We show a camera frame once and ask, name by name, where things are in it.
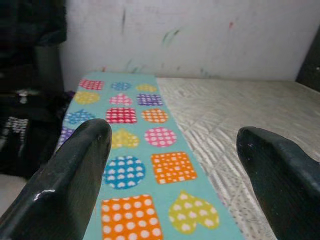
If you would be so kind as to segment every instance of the orange square with white dots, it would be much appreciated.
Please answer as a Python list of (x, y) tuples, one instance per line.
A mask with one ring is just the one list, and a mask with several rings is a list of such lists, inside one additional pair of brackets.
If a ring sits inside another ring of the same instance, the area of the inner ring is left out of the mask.
[(159, 108), (145, 110), (141, 113), (141, 116), (147, 122), (154, 124), (165, 123), (169, 118), (168, 114)]
[(184, 151), (152, 154), (151, 161), (158, 184), (194, 180), (197, 173)]
[(152, 197), (148, 194), (101, 202), (103, 240), (163, 240)]

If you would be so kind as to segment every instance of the blue heart with white dots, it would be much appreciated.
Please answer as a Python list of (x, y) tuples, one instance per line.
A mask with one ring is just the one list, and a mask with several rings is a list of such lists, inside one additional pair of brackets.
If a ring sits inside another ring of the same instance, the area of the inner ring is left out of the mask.
[(111, 84), (111, 88), (117, 91), (125, 91), (128, 90), (129, 88), (131, 88), (131, 84), (128, 82), (114, 82)]
[(134, 156), (118, 156), (105, 167), (105, 184), (114, 189), (130, 189), (138, 185), (146, 175), (145, 165)]
[(69, 124), (77, 124), (77, 123), (83, 123), (87, 120), (90, 120), (90, 119), (95, 119), (96, 116), (87, 112), (86, 110), (84, 109), (81, 109), (79, 111), (76, 111), (76, 112), (70, 112), (70, 113), (67, 113), (65, 115), (65, 118), (64, 118), (64, 121), (69, 123)]

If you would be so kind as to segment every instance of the yellow heart with white dots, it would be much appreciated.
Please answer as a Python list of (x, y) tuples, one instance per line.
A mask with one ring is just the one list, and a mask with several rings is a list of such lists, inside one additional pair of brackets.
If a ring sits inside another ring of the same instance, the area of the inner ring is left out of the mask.
[(217, 210), (212, 204), (183, 190), (169, 209), (169, 219), (182, 234), (192, 234), (197, 223), (208, 229), (216, 229), (220, 223)]
[(150, 85), (150, 84), (141, 84), (141, 85), (137, 86), (136, 89), (138, 91), (142, 91), (142, 92), (156, 92), (157, 91), (157, 88), (155, 86)]
[(100, 95), (96, 92), (78, 91), (74, 96), (74, 100), (78, 104), (93, 104), (100, 100)]
[(112, 144), (111, 147), (113, 149), (118, 148), (136, 148), (139, 145), (139, 138), (126, 131), (124, 128), (119, 129), (115, 133), (112, 134)]

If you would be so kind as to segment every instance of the orange circle with white dots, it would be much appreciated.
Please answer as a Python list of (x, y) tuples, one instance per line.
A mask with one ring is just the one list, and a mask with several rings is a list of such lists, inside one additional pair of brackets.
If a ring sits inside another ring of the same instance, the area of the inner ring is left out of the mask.
[(141, 113), (141, 116), (147, 122), (154, 124), (165, 123), (169, 118), (168, 114), (159, 108), (145, 110)]

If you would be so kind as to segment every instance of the colorful patterned fabric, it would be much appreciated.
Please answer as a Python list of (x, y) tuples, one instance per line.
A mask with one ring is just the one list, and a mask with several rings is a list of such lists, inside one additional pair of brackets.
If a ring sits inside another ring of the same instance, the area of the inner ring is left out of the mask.
[(86, 92), (71, 102), (59, 144), (90, 118), (112, 127), (111, 152), (84, 240), (242, 240), (156, 79), (105, 72), (84, 79), (79, 91)]

